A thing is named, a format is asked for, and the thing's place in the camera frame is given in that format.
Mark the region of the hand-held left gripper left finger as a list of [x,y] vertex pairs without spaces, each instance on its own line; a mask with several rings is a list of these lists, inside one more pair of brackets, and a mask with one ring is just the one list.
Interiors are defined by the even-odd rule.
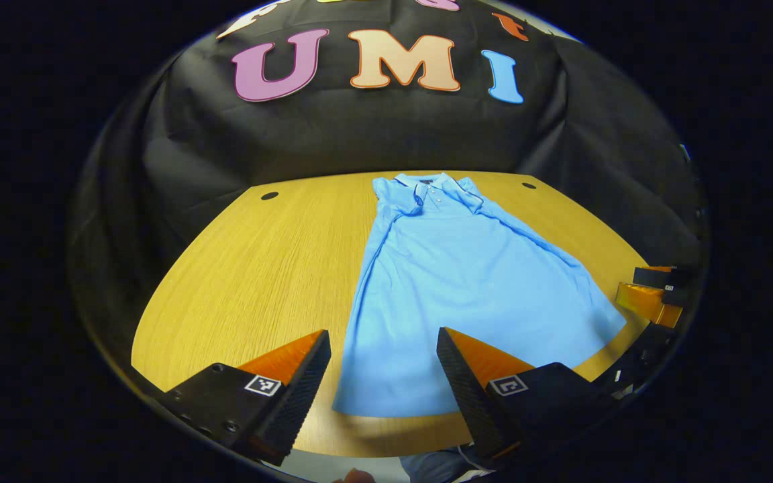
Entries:
[[213,442],[279,466],[297,440],[330,358],[329,333],[317,330],[237,367],[209,364],[158,402]]

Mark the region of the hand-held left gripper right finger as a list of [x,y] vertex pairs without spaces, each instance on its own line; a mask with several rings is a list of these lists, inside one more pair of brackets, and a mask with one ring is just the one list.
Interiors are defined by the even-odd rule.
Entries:
[[436,353],[485,464],[548,458],[613,412],[610,394],[561,363],[535,367],[450,327]]

